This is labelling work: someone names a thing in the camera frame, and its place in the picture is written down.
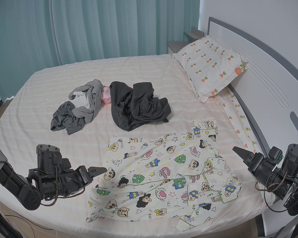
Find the white pillow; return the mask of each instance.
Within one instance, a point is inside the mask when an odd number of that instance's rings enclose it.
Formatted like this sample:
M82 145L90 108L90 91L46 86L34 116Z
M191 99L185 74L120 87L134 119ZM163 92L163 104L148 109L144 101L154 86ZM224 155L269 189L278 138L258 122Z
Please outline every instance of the white pillow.
M182 48L175 58L201 102L217 94L247 68L239 53L220 45L209 35Z

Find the bed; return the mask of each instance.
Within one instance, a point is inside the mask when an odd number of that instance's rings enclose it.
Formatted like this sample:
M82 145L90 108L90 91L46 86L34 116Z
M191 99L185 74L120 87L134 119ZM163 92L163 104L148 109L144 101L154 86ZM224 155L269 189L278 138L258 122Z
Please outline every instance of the bed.
M239 32L233 35L234 32L229 28L229 25L210 18L208 33L213 34L214 38L231 48L237 45L239 40L249 41L240 36ZM234 47L234 49L242 53L246 48ZM260 49L259 51L267 55L265 51ZM249 51L245 51L244 54L249 63L254 63L255 58L258 57L258 54L249 54ZM262 72L266 72L267 66L265 65L262 69ZM261 146L259 151L262 149L263 153L266 153L269 146L274 145L275 141L268 140L270 137L270 134L267 134L269 125L262 123L264 119L255 117L258 113L254 111L255 107L248 103L251 98L246 95L243 86L241 86L247 77L248 79L252 77L251 74L248 74L249 72L239 77L240 79L236 78L237 81L234 80L235 82L232 82L230 88L234 90L236 98L249 116L252 129L255 130L257 144ZM168 117L170 122L150 123L131 132L125 132L113 122L110 104L102 104L94 121L87 124L83 130L70 136L66 134L65 130L50 131L52 114L65 101L68 93L94 78L101 80L104 85L110 85L112 81L122 81L128 85L137 82L152 82L154 95L159 98L166 97L169 101L172 109L172 113ZM233 146L242 148L244 146L223 109L223 101L228 107L234 106L232 102L229 102L228 96L226 90L223 90L218 95L210 97L204 104L198 101L185 71L170 54L102 59L48 68L34 73L17 93L0 119L0 148L16 173L22 175L27 175L28 169L36 167L35 149L37 144L58 146L62 156L69 158L74 169L80 165L86 167L104 166L104 155L111 136L155 138L169 131L188 130L193 119L198 121L216 119L220 155L237 174L243 185L241 196L231 201L220 216L204 225L188 231L179 231L176 229L179 218L155 219L145 222L98 219L86 223L88 213L86 200L91 186L88 186L81 196L66 200L60 199L55 206L51 208L41 206L36 211L27 211L3 187L0 187L0 200L34 222L82 237L194 237L239 225L264 211L265 204L262 203L261 193L254 188L256 182L254 177L247 171L242 160L232 151Z

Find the white headboard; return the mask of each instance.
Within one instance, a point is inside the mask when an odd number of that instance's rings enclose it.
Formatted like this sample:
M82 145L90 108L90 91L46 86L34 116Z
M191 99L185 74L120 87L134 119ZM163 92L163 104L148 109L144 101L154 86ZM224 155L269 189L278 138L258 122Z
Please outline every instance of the white headboard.
M248 61L248 70L230 88L263 152L276 146L285 153L289 144L298 143L298 69L262 41L213 17L207 34Z

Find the teal curtain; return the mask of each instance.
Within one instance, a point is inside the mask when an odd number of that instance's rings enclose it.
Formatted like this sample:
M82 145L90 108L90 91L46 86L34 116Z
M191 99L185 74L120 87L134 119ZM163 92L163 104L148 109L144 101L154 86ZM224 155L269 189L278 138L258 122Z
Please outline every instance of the teal curtain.
M166 54L198 27L199 0L1 0L0 96L36 71L103 58Z

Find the white bed sheet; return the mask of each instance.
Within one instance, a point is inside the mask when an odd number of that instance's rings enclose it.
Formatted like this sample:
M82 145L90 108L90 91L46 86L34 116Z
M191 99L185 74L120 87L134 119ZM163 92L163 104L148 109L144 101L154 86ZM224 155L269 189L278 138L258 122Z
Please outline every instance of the white bed sheet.
M102 107L92 123L67 135L65 130L50 131L52 114L75 87L97 78L104 85L112 81L126 84L152 82L154 96L167 97L172 109L169 123L150 123L131 132L118 128L111 116L111 105ZM104 155L111 136L156 138L171 132L188 130L193 120L218 122L219 153L243 182L240 196L229 203L212 221L181 232L179 218L142 222L97 219L86 223L87 202L92 185L71 199L60 199L53 207L40 206L27 211L4 187L0 201L41 225L82 237L193 237L239 225L264 210L255 180L246 165L232 151L243 148L217 96L206 103L197 100L183 68L171 55L123 57L74 63L34 73L20 89L0 119L0 148L16 173L26 176L37 167L37 144L51 144L69 158L72 168L79 165L104 166Z

